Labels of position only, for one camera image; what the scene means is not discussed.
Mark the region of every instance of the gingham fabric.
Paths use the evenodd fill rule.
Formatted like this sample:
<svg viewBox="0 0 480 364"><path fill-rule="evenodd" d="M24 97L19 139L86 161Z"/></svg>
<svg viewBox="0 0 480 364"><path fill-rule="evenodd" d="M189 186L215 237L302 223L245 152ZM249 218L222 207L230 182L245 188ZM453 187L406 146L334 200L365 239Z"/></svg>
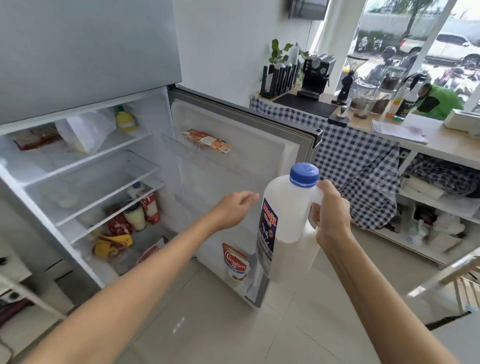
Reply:
<svg viewBox="0 0 480 364"><path fill-rule="evenodd" d="M418 153L406 173L431 182L447 192L468 195L480 185L480 170Z"/></svg>
<svg viewBox="0 0 480 364"><path fill-rule="evenodd" d="M328 124L325 118L253 96L250 108L278 119L323 129L313 161L322 179L331 180L350 201L352 221L363 229L380 229L396 214L400 190L398 143L350 127Z"/></svg>

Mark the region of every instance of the wooden countertop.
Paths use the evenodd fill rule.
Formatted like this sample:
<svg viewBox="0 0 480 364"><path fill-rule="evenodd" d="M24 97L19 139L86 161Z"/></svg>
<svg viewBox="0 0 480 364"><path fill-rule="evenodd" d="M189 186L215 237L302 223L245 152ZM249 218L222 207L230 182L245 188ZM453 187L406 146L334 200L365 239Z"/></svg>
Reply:
<svg viewBox="0 0 480 364"><path fill-rule="evenodd" d="M290 93L296 94L297 89L292 89ZM263 97L259 93L255 93L255 96L265 102L273 103L275 100L275 98ZM333 95L322 94L320 101L330 103L332 98ZM468 133L460 130L448 129L444 127L443 121L414 114L409 114L403 122L395 121L385 115L373 114L370 114L367 119L358 119L353 116L354 112L350 108L345 112L345 115L350 118L349 127L371 133L372 120L389 122L395 125L414 125L423 130L428 139L428 144L415 143L388 135L382 135L382 137L398 142L404 148L480 170L480 139L472 139Z"/></svg>

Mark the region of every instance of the forearm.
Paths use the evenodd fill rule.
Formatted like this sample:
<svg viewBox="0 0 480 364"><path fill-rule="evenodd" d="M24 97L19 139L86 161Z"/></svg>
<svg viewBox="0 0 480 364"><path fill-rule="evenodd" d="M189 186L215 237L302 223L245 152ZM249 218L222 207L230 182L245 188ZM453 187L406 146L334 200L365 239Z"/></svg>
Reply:
<svg viewBox="0 0 480 364"><path fill-rule="evenodd" d="M325 253L382 363L458 364L418 320L351 233Z"/></svg>
<svg viewBox="0 0 480 364"><path fill-rule="evenodd" d="M114 362L178 272L215 231L211 219L202 217L84 303L39 345L26 363Z"/></svg>

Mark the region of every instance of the plastic milk bottle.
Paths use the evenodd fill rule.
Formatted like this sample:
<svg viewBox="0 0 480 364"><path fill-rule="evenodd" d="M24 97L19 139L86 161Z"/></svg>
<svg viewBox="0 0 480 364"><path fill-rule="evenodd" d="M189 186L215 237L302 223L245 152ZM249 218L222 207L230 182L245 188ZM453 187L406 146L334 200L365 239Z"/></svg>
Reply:
<svg viewBox="0 0 480 364"><path fill-rule="evenodd" d="M278 282L308 273L319 245L308 221L312 202L323 192L315 184L318 169L296 163L290 175L272 180L265 189L257 232L257 256L269 279Z"/></svg>

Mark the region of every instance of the rubber bar mat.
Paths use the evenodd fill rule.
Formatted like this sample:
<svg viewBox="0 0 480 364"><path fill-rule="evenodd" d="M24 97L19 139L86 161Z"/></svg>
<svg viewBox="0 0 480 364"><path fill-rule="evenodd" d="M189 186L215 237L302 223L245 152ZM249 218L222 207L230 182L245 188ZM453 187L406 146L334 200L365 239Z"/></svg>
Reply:
<svg viewBox="0 0 480 364"><path fill-rule="evenodd" d="M300 97L294 94L285 94L274 101L276 104L288 106L315 114L324 118L329 118L330 115L338 108L338 105L327 104L321 101L310 100L306 97Z"/></svg>

